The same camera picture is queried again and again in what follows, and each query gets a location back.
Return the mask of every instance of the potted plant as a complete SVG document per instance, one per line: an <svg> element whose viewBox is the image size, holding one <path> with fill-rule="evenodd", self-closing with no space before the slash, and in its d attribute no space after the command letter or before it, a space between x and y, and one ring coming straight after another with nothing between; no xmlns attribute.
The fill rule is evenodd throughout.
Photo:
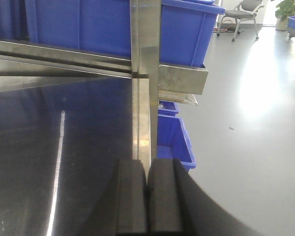
<svg viewBox="0 0 295 236"><path fill-rule="evenodd" d="M277 4L275 11L275 17L277 18L275 29L286 30L288 17L293 15L295 15L295 0L283 0Z"/></svg>

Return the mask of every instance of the vertical metal post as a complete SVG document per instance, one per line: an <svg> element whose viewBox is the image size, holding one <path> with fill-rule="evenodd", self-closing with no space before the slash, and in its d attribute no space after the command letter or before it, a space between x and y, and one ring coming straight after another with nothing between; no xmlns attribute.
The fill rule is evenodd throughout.
<svg viewBox="0 0 295 236"><path fill-rule="evenodd" d="M133 157L142 161L148 173L151 159L156 158L157 154L161 0L130 0L130 13L131 62L135 78L133 79Z"/></svg>

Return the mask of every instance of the black surface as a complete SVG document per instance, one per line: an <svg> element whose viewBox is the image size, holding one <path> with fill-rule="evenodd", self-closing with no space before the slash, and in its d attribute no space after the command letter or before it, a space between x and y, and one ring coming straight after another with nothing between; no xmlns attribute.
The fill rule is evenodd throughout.
<svg viewBox="0 0 295 236"><path fill-rule="evenodd" d="M118 160L108 187L78 236L147 236L146 180L139 160Z"/></svg>
<svg viewBox="0 0 295 236"><path fill-rule="evenodd" d="M153 236L182 236L172 159L154 159L148 174L149 225Z"/></svg>
<svg viewBox="0 0 295 236"><path fill-rule="evenodd" d="M0 93L0 236L46 235L64 140L53 235L73 236L132 156L131 80L106 79Z"/></svg>
<svg viewBox="0 0 295 236"><path fill-rule="evenodd" d="M179 205L187 236L261 236L215 203L173 160Z"/></svg>

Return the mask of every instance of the metal frame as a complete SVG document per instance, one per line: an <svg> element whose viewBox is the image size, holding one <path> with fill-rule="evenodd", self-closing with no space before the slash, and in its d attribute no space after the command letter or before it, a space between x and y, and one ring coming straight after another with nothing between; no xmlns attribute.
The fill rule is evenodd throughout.
<svg viewBox="0 0 295 236"><path fill-rule="evenodd" d="M133 88L138 91L133 92L133 153L147 174L157 155L161 0L130 0L130 19Z"/></svg>
<svg viewBox="0 0 295 236"><path fill-rule="evenodd" d="M0 75L90 77L99 73L132 78L131 60L128 58L25 42L0 41L0 60ZM161 64L159 89L202 94L207 75L205 68Z"/></svg>
<svg viewBox="0 0 295 236"><path fill-rule="evenodd" d="M0 92L105 79L132 79L133 158L148 173L157 154L158 100L197 105L205 68L159 62L161 0L130 0L131 59L24 41L0 41Z"/></svg>

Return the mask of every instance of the gray floor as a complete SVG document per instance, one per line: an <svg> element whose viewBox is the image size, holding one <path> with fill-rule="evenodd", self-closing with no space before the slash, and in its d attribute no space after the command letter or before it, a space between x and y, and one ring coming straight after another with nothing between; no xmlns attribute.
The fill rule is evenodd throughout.
<svg viewBox="0 0 295 236"><path fill-rule="evenodd" d="M198 107L180 105L194 180L267 236L295 236L295 38L263 28L214 34Z"/></svg>

